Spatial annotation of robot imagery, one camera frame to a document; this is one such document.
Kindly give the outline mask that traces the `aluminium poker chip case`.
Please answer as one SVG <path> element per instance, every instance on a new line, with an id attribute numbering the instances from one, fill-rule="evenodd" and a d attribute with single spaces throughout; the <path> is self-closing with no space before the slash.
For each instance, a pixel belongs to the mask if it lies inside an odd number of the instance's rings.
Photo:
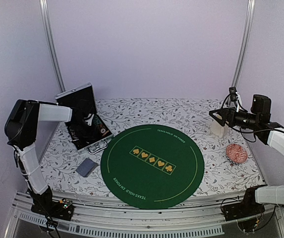
<path id="1" fill-rule="evenodd" d="M 58 105 L 73 111 L 71 121 L 65 125 L 78 153 L 88 151 L 94 155 L 107 148 L 113 134 L 98 115 L 91 83 L 59 93 L 55 99 Z"/>

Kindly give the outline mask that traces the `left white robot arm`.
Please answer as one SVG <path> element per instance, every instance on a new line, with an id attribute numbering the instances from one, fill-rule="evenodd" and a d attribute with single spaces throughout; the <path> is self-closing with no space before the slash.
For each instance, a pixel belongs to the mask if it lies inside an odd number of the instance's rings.
<path id="1" fill-rule="evenodd" d="M 78 138 L 87 138 L 92 131 L 80 108 L 35 100 L 16 101 L 5 123 L 4 132 L 8 138 L 7 144 L 19 156 L 17 163 L 22 165 L 22 175 L 36 195 L 43 195 L 50 190 L 36 154 L 35 141 L 40 121 L 70 123 Z"/>

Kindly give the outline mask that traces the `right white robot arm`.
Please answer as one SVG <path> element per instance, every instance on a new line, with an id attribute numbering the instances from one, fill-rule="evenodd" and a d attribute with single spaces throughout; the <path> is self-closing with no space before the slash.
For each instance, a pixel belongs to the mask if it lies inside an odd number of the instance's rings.
<path id="1" fill-rule="evenodd" d="M 235 126 L 248 129 L 245 134 L 255 135 L 262 143 L 275 149 L 284 156 L 284 127 L 271 122 L 271 99 L 264 95 L 253 95 L 251 112 L 240 108 L 225 108 L 209 111 L 209 115 L 221 126 L 231 129 Z M 248 188 L 239 211 L 243 216 L 250 216 L 263 204 L 284 206 L 284 185 L 255 186 Z"/>

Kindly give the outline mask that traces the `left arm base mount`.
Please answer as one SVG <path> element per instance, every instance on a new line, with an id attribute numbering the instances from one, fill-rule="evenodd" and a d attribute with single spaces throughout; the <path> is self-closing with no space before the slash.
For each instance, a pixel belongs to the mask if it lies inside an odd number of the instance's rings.
<path id="1" fill-rule="evenodd" d="M 59 201 L 53 201 L 51 197 L 35 197 L 31 211 L 46 218 L 57 218 L 71 221 L 74 212 L 73 201 L 63 198 Z"/>

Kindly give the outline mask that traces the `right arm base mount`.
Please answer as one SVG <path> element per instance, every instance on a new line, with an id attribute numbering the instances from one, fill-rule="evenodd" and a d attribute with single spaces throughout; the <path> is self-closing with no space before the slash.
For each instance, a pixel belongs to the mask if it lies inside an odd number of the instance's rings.
<path id="1" fill-rule="evenodd" d="M 265 212 L 264 205 L 257 203 L 253 195 L 245 196 L 242 201 L 232 198 L 232 200 L 235 201 L 234 203 L 223 205 L 224 201 L 229 199 L 230 198 L 226 198 L 221 203 L 221 212 L 223 213 L 226 221 L 242 219 Z"/>

